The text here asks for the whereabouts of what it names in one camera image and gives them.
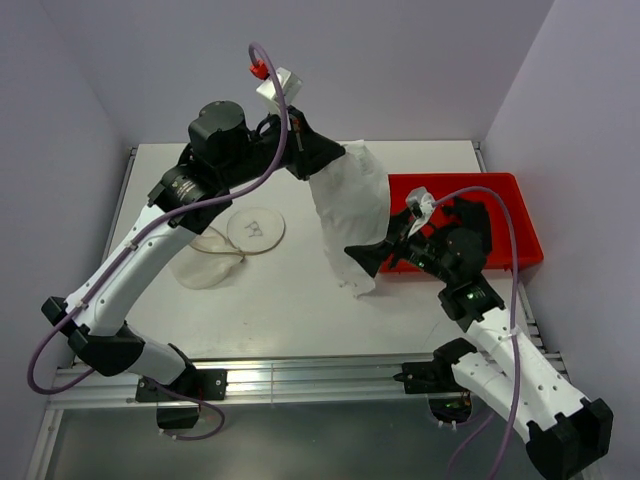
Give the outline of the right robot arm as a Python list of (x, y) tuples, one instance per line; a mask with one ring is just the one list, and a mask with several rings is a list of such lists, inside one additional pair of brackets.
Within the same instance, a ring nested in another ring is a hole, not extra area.
[(510, 320), (504, 300), (482, 271), (492, 249), (489, 215), (480, 204), (444, 209), (450, 222), (418, 230), (410, 209), (391, 217), (384, 240), (348, 246), (370, 276), (404, 261), (445, 285), (438, 294), (464, 332), (432, 361), (404, 365), (397, 380), (409, 390), (461, 389), (480, 397), (523, 440), (545, 479), (569, 479), (608, 453), (613, 413), (570, 384)]

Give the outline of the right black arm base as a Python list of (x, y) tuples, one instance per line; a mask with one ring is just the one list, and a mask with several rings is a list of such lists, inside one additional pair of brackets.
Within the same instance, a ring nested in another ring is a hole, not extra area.
[(468, 391), (454, 380), (452, 366), (439, 359), (405, 362), (401, 365), (401, 371), (393, 376), (393, 380), (401, 383), (408, 395)]

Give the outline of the white bra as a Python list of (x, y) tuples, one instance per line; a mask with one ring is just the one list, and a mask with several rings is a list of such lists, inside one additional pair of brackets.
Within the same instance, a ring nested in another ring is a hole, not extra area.
[(382, 241), (390, 217), (388, 173), (363, 140), (343, 145), (345, 154), (308, 180), (320, 219), (325, 256), (338, 285), (358, 298), (375, 281), (344, 249)]

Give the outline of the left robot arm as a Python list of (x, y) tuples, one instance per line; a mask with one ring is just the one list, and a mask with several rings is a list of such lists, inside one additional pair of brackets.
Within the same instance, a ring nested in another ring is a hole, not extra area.
[(172, 399), (195, 386), (190, 360), (175, 346), (133, 331), (126, 317), (165, 265), (234, 199), (256, 189), (277, 169), (307, 180), (343, 156), (344, 148), (309, 126), (289, 106), (250, 129), (231, 101), (203, 107), (188, 126), (176, 166), (148, 195), (136, 223), (108, 260), (74, 293), (50, 297), (42, 312), (76, 356), (95, 372), (130, 372), (156, 381)]

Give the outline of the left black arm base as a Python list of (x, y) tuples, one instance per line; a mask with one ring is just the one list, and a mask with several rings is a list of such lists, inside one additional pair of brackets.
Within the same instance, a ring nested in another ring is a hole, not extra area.
[(156, 405), (157, 426), (181, 433), (192, 429), (210, 412), (203, 402), (225, 399), (227, 371), (224, 369), (187, 369), (168, 385), (142, 377), (138, 381), (135, 402)]

